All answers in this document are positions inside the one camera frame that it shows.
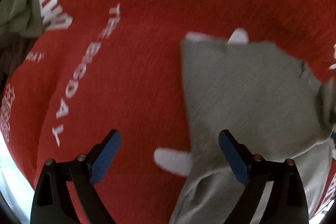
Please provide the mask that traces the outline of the grey knit sweater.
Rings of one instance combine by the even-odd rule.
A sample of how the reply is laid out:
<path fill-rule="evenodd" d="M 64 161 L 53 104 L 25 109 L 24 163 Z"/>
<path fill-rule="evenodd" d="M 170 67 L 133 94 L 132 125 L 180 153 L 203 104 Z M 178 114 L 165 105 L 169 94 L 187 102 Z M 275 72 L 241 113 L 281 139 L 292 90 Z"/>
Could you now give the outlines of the grey knit sweater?
<path fill-rule="evenodd" d="M 292 158 L 313 212 L 332 161 L 334 81 L 271 43 L 185 40 L 181 51 L 193 167 L 171 223 L 223 223 L 238 202 L 244 186 L 218 143 L 225 129 L 267 160 Z"/>

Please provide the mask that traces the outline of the red printed bed blanket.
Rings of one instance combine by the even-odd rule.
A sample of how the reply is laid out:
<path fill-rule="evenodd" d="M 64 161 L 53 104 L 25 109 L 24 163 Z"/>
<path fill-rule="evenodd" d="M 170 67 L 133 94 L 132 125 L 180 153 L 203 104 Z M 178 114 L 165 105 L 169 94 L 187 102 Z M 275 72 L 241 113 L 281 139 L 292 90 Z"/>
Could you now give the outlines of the red printed bed blanket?
<path fill-rule="evenodd" d="M 51 22 L 6 83 L 1 131 L 28 188 L 112 129 L 96 190 L 117 223 L 171 223 L 193 167 L 181 45 L 271 43 L 335 84 L 335 0 L 40 0 Z"/>

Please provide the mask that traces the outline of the olive green garment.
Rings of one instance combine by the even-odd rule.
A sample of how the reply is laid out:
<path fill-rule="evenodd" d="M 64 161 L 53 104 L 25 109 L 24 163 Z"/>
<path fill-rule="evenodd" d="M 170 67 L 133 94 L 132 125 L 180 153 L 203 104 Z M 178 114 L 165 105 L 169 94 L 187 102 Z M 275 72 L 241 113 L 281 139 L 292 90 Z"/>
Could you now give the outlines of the olive green garment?
<path fill-rule="evenodd" d="M 1 0 L 1 35 L 37 38 L 45 29 L 39 0 Z"/>

